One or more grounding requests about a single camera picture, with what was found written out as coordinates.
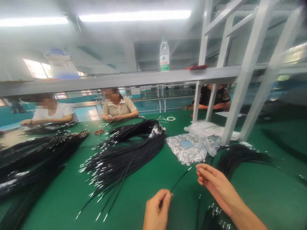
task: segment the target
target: striped shirt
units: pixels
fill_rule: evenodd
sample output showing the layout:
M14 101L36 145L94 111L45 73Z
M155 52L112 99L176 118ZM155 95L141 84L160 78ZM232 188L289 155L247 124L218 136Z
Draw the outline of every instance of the striped shirt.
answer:
M124 97L124 100L121 99L121 102L119 103L119 107L117 107L115 104L104 104L102 108L102 114L104 115L124 115L129 114L136 110L137 108L133 104L130 98Z

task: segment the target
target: fluorescent light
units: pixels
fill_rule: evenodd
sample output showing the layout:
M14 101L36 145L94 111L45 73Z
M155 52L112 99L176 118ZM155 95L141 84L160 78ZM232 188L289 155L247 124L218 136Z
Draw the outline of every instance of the fluorescent light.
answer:
M186 19L191 15L189 10L176 11L136 11L107 14L81 15L84 22L118 22L118 21L157 21L171 19Z
M56 25L68 23L65 17L42 17L42 18L7 18L0 19L0 27L22 27L39 25Z

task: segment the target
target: black shirt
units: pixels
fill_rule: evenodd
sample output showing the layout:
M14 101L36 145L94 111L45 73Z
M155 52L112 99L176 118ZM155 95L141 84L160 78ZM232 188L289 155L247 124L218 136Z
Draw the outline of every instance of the black shirt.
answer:
M201 88L201 97L199 100L199 104L208 106L209 101L210 101L210 96L211 96L211 90L208 88L208 86L203 86ZM219 104L219 103L226 103L229 101L230 101L230 96L227 93L227 90L224 87L221 89L218 89L216 92L214 105Z

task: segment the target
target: scissors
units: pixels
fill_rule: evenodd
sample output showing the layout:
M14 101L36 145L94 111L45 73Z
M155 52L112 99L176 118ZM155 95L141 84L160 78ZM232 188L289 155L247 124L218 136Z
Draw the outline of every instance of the scissors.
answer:
M94 134L96 134L96 135L99 135L100 136L100 134L102 134L103 133L103 129L101 129L101 130L97 130L96 132L94 132Z

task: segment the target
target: plastic bag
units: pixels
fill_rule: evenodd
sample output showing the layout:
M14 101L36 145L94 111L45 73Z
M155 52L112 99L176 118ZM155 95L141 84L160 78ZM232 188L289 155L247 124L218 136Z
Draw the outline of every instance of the plastic bag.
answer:
M221 146L220 135L222 135L224 127L200 120L185 127L184 130L201 140L210 156L216 155L218 148Z
M204 162L207 150L204 141L192 134L181 134L166 138L166 143L183 165L195 162Z

